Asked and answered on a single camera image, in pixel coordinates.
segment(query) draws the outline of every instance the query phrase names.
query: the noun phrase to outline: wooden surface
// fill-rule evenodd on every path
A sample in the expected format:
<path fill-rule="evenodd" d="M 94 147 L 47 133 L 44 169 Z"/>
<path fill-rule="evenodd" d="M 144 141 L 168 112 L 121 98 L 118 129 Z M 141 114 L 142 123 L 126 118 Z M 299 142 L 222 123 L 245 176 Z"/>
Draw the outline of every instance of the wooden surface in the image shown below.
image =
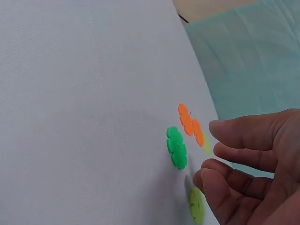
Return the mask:
<path fill-rule="evenodd" d="M 173 0 L 177 12 L 189 22 L 214 15 L 231 8 L 251 4 L 257 0 Z"/>

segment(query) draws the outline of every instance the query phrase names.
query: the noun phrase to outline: black cord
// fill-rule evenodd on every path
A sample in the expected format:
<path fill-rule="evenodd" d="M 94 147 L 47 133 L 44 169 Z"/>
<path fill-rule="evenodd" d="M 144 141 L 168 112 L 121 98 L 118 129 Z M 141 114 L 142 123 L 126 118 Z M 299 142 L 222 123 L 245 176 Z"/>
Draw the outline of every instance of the black cord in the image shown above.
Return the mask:
<path fill-rule="evenodd" d="M 184 22 L 188 23 L 188 21 L 185 18 L 183 18 L 179 13 L 177 13 L 177 14 Z"/>

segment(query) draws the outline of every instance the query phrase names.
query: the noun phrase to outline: white fabric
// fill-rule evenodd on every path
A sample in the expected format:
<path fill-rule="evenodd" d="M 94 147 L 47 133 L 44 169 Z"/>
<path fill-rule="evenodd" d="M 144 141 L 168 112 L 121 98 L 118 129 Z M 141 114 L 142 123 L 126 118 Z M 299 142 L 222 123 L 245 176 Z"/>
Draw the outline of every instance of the white fabric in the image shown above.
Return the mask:
<path fill-rule="evenodd" d="M 172 165 L 180 102 L 208 132 L 217 116 L 171 1 L 2 0 L 0 224 L 193 224 L 207 156 L 184 135 L 188 165 Z"/>

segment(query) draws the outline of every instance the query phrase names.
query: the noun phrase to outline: light blue cloth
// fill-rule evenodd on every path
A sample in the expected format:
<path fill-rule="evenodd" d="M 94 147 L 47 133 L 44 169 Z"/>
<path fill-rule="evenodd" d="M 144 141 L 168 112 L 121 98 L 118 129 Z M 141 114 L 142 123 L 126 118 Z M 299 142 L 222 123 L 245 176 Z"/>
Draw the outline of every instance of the light blue cloth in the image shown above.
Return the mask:
<path fill-rule="evenodd" d="M 220 119 L 300 108 L 299 0 L 260 1 L 188 24 L 186 31 Z"/>

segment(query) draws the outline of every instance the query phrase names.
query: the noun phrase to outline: plastic flower piece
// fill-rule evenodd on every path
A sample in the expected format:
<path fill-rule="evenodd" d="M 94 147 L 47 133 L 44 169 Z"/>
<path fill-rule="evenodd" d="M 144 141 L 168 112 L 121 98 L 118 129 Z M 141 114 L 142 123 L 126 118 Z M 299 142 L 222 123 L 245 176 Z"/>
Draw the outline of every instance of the plastic flower piece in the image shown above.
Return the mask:
<path fill-rule="evenodd" d="M 186 167 L 188 163 L 187 148 L 183 143 L 183 137 L 177 127 L 167 129 L 167 147 L 171 155 L 171 160 L 179 170 Z"/>
<path fill-rule="evenodd" d="M 201 192 L 198 188 L 194 187 L 189 196 L 189 203 L 192 217 L 196 224 L 202 224 L 205 217 L 205 207 L 203 204 Z"/>
<path fill-rule="evenodd" d="M 204 138 L 203 138 L 203 132 L 201 130 L 201 125 L 198 120 L 193 119 L 192 125 L 194 129 L 194 135 L 196 137 L 196 141 L 200 147 L 203 147 L 204 145 Z"/>
<path fill-rule="evenodd" d="M 203 132 L 203 139 L 204 139 L 204 151 L 206 152 L 206 154 L 210 155 L 210 141 L 205 132 Z"/>
<path fill-rule="evenodd" d="M 178 106 L 178 112 L 180 115 L 180 122 L 183 125 L 184 131 L 187 135 L 192 136 L 194 129 L 192 125 L 192 118 L 189 114 L 188 108 L 183 103 L 180 103 Z"/>

